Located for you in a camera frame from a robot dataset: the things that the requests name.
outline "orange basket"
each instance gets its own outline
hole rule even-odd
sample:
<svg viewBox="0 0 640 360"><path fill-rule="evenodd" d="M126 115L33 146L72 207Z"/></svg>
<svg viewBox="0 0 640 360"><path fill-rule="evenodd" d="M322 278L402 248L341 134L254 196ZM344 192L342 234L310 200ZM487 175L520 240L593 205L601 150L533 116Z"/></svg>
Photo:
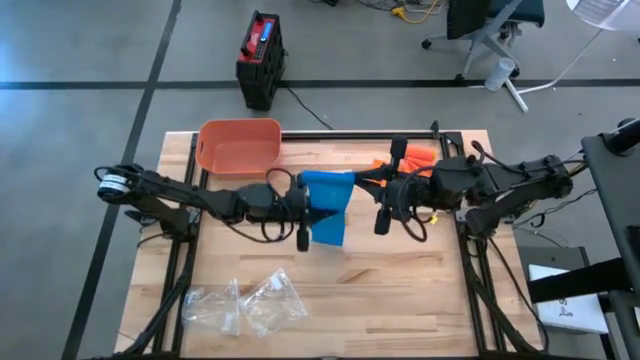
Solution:
<svg viewBox="0 0 640 360"><path fill-rule="evenodd" d="M214 175L259 176L278 160L281 139L273 119L211 120L200 129L196 162Z"/></svg>

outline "yellow cable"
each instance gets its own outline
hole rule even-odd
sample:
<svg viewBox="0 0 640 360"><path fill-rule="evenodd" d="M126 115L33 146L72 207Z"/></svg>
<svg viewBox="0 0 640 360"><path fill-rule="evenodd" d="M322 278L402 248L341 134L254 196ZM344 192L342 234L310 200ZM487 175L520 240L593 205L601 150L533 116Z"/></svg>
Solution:
<svg viewBox="0 0 640 360"><path fill-rule="evenodd" d="M409 19L407 19L407 16L405 15L404 7L397 7L395 9L392 9L391 10L391 14L393 14L394 16L399 17L400 19L404 20L405 22L407 22L409 24L421 24L425 20L427 20L429 15L431 15L431 12L436 7L436 5L438 5L438 0L434 0L433 1L433 3L431 4L431 7L429 8L429 10L427 10L427 12L424 14L424 17L422 19L420 19L420 20L409 20Z"/></svg>

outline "wooden table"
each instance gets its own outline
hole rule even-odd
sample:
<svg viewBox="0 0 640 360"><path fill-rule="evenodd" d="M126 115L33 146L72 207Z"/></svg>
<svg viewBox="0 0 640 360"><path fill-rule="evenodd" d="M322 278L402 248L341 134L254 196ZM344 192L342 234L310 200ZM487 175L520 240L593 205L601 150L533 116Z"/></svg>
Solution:
<svg viewBox="0 0 640 360"><path fill-rule="evenodd" d="M463 131L465 151L479 141L491 147L486 131ZM167 133L158 165L160 174L184 177L191 132ZM439 149L434 140L411 140ZM373 159L389 159L388 140L319 140L284 142L281 165L293 172L308 170L362 170ZM276 184L284 185L277 178ZM210 178L209 189L236 188L250 181ZM284 242L256 244L232 233L217 220L204 216L195 263L193 286L221 286L237 278L241 293L278 268L284 269L310 312L304 320L259 338L243 318L241 335L221 337L187 328L182 357L430 357L477 355L460 249L449 214L429 225L429 239L419 243L393 222L387 236L376 236L373 226L379 205L358 187L347 208L344 247L312 243L308 253L296 251L295 233ZM259 236L259 226L238 228ZM159 232L149 229L146 235ZM494 240L526 292L524 275L511 228L502 225ZM158 308L170 242L144 244L136 258L122 317L116 351L148 323ZM498 303L515 327L540 347L535 320L493 250L488 251ZM489 347L493 340L484 305L483 323ZM171 339L173 319L167 326Z"/></svg>

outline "plastic bag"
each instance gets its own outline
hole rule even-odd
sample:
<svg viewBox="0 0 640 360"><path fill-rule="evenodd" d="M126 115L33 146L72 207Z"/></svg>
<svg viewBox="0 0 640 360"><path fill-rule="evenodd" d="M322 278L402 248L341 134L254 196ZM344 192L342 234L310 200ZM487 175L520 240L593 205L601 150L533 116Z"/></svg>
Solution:
<svg viewBox="0 0 640 360"><path fill-rule="evenodd" d="M240 298L240 308L258 336L276 332L309 315L282 269Z"/></svg>
<svg viewBox="0 0 640 360"><path fill-rule="evenodd" d="M182 306L182 324L214 330L226 335L240 335L238 281L206 293L202 287L189 289Z"/></svg>

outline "gray floor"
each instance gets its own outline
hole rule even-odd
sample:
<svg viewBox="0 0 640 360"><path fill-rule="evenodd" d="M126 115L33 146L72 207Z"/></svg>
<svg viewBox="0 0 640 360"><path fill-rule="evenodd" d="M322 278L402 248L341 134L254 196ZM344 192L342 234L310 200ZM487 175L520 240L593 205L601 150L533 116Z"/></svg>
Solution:
<svg viewBox="0 0 640 360"><path fill-rule="evenodd" d="M514 47L525 79L553 78L595 29L564 2L545 1L547 24L525 28ZM0 0L0 81L145 80L170 0ZM185 0L161 80L230 80L254 9L280 14L289 53L287 79L450 79L465 44L419 44L444 31L445 17L408 25L342 0L338 8L302 0ZM635 39L605 33L570 78L640 78ZM482 78L495 58L478 61ZM560 156L581 137L637 116L640 88L558 88L526 96L524 115L505 92L481 89L300 89L297 93L336 129L489 129L507 162ZM58 358L86 276L105 206L95 196L94 167L122 156L142 91L1 91L0 229L1 358ZM284 129L319 129L284 91L273 110L244 107L238 90L156 91L136 155L153 168L162 136L196 130L215 118L269 116ZM588 175L575 194L593 186ZM539 207L553 205L552 201ZM592 262L617 255L599 200L585 198L548 219ZM117 223L81 356L113 348L133 267L137 228ZM547 246L518 234L522 244ZM558 354L594 356L594 340L552 336Z"/></svg>

